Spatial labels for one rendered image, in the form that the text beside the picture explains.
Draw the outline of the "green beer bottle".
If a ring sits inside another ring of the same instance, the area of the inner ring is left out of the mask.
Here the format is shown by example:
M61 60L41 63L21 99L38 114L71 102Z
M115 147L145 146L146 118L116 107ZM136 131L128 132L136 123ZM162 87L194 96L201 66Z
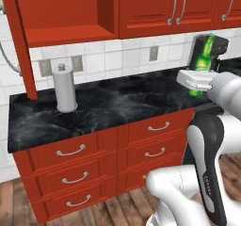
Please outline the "green beer bottle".
M195 41L192 58L189 68L192 71L210 71L211 67L211 50L214 42L214 35L208 34L198 36Z

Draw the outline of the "black coffee machine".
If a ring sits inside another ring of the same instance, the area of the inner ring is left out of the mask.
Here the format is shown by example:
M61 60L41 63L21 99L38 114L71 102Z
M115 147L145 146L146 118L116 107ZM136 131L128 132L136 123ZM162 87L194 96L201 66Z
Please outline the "black coffee machine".
M194 46L195 46L195 41L196 41L196 39L194 39L194 45L193 45L193 48L191 50L191 57L189 59L189 65L190 65L190 60L192 58L193 49L194 49ZM212 50L211 50L211 67L210 67L210 71L212 71L212 67L215 66L217 64L217 62L219 61L218 57L220 55L225 54L227 52L228 44L229 44L229 41L227 39L221 38L219 36L215 36L214 37L214 42L213 42L213 46L212 46Z

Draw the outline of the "red open wall cabinet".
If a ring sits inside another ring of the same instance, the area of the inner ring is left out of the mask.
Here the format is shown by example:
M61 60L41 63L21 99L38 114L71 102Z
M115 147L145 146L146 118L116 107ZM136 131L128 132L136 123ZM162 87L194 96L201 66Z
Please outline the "red open wall cabinet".
M118 0L17 0L30 47L118 36Z

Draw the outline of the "red open cabinet door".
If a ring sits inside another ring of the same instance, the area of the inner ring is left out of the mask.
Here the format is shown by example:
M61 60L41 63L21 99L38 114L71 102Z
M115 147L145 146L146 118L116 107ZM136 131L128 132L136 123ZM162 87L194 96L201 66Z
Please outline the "red open cabinet door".
M3 3L6 9L8 24L23 76L27 97L31 100L37 100L38 93L35 86L34 74L18 0L3 0Z

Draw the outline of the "grey wall outlet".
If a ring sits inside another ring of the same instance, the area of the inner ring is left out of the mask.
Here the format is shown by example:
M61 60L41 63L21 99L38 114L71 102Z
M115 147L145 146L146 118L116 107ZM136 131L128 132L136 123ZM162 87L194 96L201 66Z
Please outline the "grey wall outlet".
M52 68L51 68L51 60L43 59L39 61L40 74L42 77L51 76Z
M158 47L152 46L150 48L150 61L156 61L158 58Z
M81 56L72 56L72 70L74 72L82 72L83 71L83 61Z

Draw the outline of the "red wall cabinet door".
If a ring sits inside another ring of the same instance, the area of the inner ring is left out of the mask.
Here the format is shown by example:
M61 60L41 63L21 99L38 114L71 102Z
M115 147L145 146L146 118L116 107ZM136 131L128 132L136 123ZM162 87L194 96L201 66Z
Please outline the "red wall cabinet door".
M233 0L233 5L225 21L221 20L221 15L226 13L229 8L230 0L217 0L218 19L224 27L241 26L241 0Z
M185 32L207 30L214 23L217 0L183 0L176 24Z
M120 37L122 39L166 35L173 0L120 0Z

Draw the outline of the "grey paper towel holder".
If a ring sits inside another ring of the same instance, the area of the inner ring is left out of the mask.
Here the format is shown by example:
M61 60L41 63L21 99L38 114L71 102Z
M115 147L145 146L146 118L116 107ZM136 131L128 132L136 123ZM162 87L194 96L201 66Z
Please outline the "grey paper towel holder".
M77 108L72 68L64 63L52 71L56 92L56 108L61 113L70 113Z

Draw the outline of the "red drawer front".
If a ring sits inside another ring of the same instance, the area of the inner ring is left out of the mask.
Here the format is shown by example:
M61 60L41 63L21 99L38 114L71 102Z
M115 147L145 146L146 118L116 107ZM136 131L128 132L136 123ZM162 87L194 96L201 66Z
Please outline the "red drawer front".
M129 167L133 167L143 163L151 163L153 161L161 160L174 154L182 155L185 149L185 144L186 140L184 133L159 137L150 141L142 141L136 146L128 149L127 164ZM166 151L163 154L157 157L145 157L144 154L146 152L156 154L160 152L162 147L166 148Z
M136 142L138 140L146 139L149 137L156 137L169 133L174 130L184 130L190 123L194 114L193 108L188 108L161 116L153 117L150 119L137 121L130 124L129 141ZM153 128L163 127L165 122L169 121L170 126L162 131L148 131L148 126Z
M38 202L32 202L31 205L37 221L39 223L43 223L51 218L57 218L62 215L69 214L70 212L79 210L97 202L103 196L103 189L102 183L85 187L80 186L60 191L54 196L47 197L46 199L39 200ZM77 207L66 206L66 202L78 203L84 201L88 194L91 195L91 199L87 203Z
M86 149L81 153L70 156L56 155L58 150L63 153L77 151L81 144L86 145ZM64 162L65 160L91 156L98 151L99 136L97 133L92 133L19 151L14 153L13 156L21 174L21 170L23 169L27 169L28 172L34 172L35 170L41 170L47 166L53 166L57 163Z
M130 172L126 173L125 179L125 191L130 191L137 187L141 187L145 184L144 177L151 171L159 168L171 167L171 166L180 166L181 160L177 157L171 158L170 160L164 162L158 162L155 164L148 164L146 166L133 169Z
M40 187L40 195L44 197L57 193L60 190L86 185L92 180L98 179L101 176L99 166L101 161L102 158L100 156L69 159L34 172L21 169L21 175L24 178L34 179ZM77 180L83 176L84 171L88 171L88 177L79 183L63 184L61 182L63 178L67 178L69 181Z

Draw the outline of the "grey curved pipe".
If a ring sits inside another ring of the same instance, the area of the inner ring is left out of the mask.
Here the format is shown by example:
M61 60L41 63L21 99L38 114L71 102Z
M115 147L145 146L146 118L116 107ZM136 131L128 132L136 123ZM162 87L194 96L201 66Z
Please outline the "grey curved pipe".
M7 55L6 55L5 51L4 51L4 48L3 48L3 46L2 46L1 41L0 41L0 52L2 53L2 56L3 56L4 60L7 62L7 64L9 65L9 67L10 67L13 71L15 71L16 73L18 73L20 76L22 76L22 73L21 73L20 68L19 68L19 67L15 67L15 66L8 60L8 57L7 57Z

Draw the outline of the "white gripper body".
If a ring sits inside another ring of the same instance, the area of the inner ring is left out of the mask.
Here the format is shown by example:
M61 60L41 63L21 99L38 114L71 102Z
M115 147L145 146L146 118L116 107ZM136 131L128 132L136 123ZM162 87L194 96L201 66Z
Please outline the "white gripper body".
M180 70L177 82L185 87L208 87L216 76L216 72Z

